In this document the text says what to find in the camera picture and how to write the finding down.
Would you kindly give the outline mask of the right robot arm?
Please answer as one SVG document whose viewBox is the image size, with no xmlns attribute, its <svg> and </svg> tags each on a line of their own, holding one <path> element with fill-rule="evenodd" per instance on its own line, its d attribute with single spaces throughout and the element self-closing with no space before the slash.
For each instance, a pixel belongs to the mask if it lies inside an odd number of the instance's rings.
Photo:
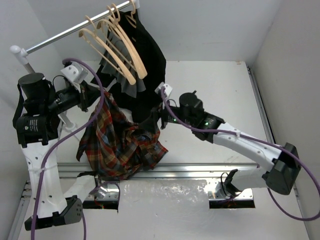
<svg viewBox="0 0 320 240">
<path fill-rule="evenodd" d="M 281 195 L 290 194 L 302 167 L 293 144 L 271 144 L 236 129 L 206 112 L 203 102 L 193 92 L 182 94 L 179 106 L 170 106 L 166 99 L 163 104 L 162 128 L 168 123 L 183 125 L 199 140 L 233 150 L 258 164 L 254 170 L 231 170 L 221 179 L 219 191 L 224 197 L 234 198 L 250 188 L 269 188 Z"/>
</svg>

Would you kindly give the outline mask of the plaid flannel shirt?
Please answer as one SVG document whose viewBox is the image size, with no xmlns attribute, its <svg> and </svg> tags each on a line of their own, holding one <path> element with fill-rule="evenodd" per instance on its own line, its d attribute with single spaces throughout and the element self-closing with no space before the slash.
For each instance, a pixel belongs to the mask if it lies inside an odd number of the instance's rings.
<svg viewBox="0 0 320 240">
<path fill-rule="evenodd" d="M 113 96 L 105 92 L 101 110 L 84 130 L 76 159 L 86 156 L 100 175 L 125 180 L 139 169 L 154 169 L 168 150 L 160 143 L 160 131 L 151 133 L 130 122 Z"/>
</svg>

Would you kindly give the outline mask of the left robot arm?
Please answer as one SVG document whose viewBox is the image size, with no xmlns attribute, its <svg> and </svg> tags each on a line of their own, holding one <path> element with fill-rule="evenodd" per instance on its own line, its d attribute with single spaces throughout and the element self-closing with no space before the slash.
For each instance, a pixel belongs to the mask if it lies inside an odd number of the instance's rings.
<svg viewBox="0 0 320 240">
<path fill-rule="evenodd" d="M 84 190 L 95 185 L 91 175 L 77 179 L 64 195 L 60 184 L 56 143 L 61 137 L 60 114 L 78 106 L 87 111 L 101 96 L 85 81 L 56 91 L 42 73 L 29 73 L 18 80 L 18 106 L 12 124 L 26 159 L 31 197 L 36 214 L 24 222 L 27 231 L 78 223 L 82 219 Z"/>
</svg>

